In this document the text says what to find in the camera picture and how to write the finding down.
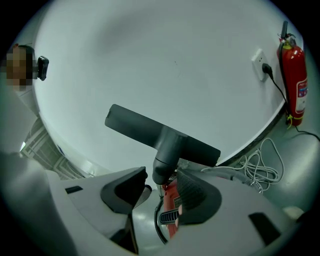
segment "wall outlet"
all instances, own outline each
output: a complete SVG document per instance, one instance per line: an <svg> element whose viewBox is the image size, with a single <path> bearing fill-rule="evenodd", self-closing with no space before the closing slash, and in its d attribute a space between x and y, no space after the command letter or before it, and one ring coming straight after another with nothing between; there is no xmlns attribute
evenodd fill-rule
<svg viewBox="0 0 320 256"><path fill-rule="evenodd" d="M266 74L262 71L262 64L266 63L269 64L267 61L267 58L264 54L264 52L262 51L262 49L259 49L255 55L252 57L251 59L252 64L254 66L254 69L256 71L257 76L259 77L259 79L261 81L263 81L266 77Z"/></svg>

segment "white cable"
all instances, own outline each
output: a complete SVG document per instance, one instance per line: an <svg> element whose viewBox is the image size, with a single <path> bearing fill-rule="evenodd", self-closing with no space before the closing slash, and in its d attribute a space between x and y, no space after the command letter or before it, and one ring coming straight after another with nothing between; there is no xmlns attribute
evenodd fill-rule
<svg viewBox="0 0 320 256"><path fill-rule="evenodd" d="M268 167L264 163L264 160L262 158L262 146L266 140L269 140L272 143L272 146L280 159L280 162L282 165L281 175L279 174L279 172L276 169L274 169L272 167ZM250 162L251 158L253 158L253 157L257 158L257 164L253 164ZM262 141L260 148L258 148L251 155L249 155L248 158L246 155L243 155L239 159L238 164L240 164L241 167L239 167L239 168L229 167L229 166L217 166L214 168L207 167L207 168L202 169L201 172L208 171L208 170L213 171L214 169L223 169L223 168L224 169L232 169L232 170L236 170L236 171L244 169L244 174L247 177L249 177L250 179L252 179L253 182L256 183L260 187L262 193L263 193L263 191L267 191L270 188L270 185L278 184L285 174L284 162L283 162L283 160L282 160L282 158L276 148L275 143L270 138L265 138Z"/></svg>

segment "fire extinguisher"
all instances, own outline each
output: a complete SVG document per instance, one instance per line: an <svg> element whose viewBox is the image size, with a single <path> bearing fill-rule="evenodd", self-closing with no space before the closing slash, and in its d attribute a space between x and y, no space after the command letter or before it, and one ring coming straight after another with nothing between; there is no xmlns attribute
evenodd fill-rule
<svg viewBox="0 0 320 256"><path fill-rule="evenodd" d="M287 121L290 125L301 124L308 94L307 69L304 51L296 45L294 35L287 33L288 22L284 21L277 50L286 99Z"/></svg>

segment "red component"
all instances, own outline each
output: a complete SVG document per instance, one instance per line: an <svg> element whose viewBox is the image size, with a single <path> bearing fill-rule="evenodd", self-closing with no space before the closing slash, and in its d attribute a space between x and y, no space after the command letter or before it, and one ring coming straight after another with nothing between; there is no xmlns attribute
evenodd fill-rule
<svg viewBox="0 0 320 256"><path fill-rule="evenodd" d="M164 212L176 209L180 206L180 196L177 190L177 179L173 180L165 189L163 197ZM175 224L167 225L170 239L175 235L178 228Z"/></svg>
<svg viewBox="0 0 320 256"><path fill-rule="evenodd" d="M282 65L287 86L287 99L292 115L292 125L298 126L302 122L305 112L308 80L304 51L297 45L285 45L282 49Z"/></svg>

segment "gray floor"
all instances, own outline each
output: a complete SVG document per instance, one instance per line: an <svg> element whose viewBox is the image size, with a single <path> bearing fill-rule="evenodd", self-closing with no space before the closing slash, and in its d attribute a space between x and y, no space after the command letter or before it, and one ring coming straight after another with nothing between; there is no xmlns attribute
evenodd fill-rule
<svg viewBox="0 0 320 256"><path fill-rule="evenodd" d="M308 73L308 98L300 130L320 135L320 76L310 52L306 52ZM275 125L266 137L271 138L285 166L281 182L264 193L280 208L297 206L304 211L311 209L320 186L320 142L313 136L299 134L294 127L287 130L285 117ZM260 147L258 144L247 155ZM281 170L281 163L272 147L266 141L262 156L267 166ZM158 191L133 211L133 223L140 255L153 255L164 245L154 226L154 211L159 202Z"/></svg>

